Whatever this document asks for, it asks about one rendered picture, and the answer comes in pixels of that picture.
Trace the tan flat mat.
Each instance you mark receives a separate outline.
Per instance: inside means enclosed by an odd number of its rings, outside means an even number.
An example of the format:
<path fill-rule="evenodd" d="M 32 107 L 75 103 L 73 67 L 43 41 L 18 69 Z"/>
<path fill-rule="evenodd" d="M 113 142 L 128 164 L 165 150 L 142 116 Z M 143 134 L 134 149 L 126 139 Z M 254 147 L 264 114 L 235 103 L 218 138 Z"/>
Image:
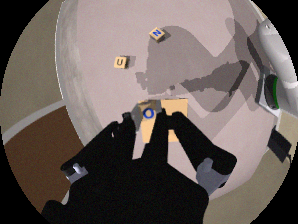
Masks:
<path fill-rule="evenodd" d="M 188 99 L 163 99 L 161 105 L 166 109 L 167 115 L 172 115 L 175 111 L 181 111 L 187 117 Z M 155 121 L 141 122 L 143 142 L 149 142 Z M 173 132 L 169 130 L 168 142 L 179 141 Z"/>

